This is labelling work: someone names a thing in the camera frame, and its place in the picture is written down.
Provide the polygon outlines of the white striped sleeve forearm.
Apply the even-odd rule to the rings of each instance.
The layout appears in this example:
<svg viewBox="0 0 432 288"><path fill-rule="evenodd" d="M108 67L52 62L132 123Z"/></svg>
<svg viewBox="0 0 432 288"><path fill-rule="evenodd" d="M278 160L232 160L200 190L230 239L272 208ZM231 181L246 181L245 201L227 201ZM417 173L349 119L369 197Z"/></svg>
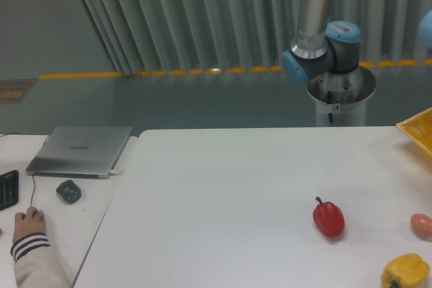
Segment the white striped sleeve forearm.
<svg viewBox="0 0 432 288"><path fill-rule="evenodd" d="M72 287L45 233L23 236L13 243L10 253L17 287Z"/></svg>

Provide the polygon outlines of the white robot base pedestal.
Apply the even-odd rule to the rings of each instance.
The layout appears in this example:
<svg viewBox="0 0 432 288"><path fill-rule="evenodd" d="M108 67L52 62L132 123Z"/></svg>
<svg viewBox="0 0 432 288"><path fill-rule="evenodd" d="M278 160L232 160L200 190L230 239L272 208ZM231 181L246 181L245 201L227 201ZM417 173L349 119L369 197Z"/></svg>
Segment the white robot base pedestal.
<svg viewBox="0 0 432 288"><path fill-rule="evenodd" d="M375 76L361 66L346 74L326 71L309 80L307 90L315 102L316 126L364 126L367 102L375 89Z"/></svg>

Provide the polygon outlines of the person's right hand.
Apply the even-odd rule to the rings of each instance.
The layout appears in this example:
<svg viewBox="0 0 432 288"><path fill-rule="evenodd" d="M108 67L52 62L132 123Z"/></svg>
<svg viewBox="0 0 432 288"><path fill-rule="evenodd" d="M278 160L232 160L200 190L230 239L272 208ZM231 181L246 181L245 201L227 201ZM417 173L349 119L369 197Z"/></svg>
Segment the person's right hand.
<svg viewBox="0 0 432 288"><path fill-rule="evenodd" d="M45 214L44 222L40 222L36 215L38 211L36 207L29 207L26 212L16 213L12 243L16 243L29 235L46 233Z"/></svg>

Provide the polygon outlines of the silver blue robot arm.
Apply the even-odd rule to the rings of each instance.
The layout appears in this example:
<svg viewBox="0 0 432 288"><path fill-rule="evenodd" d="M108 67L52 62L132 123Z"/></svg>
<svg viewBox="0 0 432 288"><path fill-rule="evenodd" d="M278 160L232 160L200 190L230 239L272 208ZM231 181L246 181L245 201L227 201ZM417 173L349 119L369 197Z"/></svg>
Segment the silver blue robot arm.
<svg viewBox="0 0 432 288"><path fill-rule="evenodd" d="M359 61L422 61L431 48L431 0L301 0L296 33L281 56L291 79L343 73Z"/></svg>

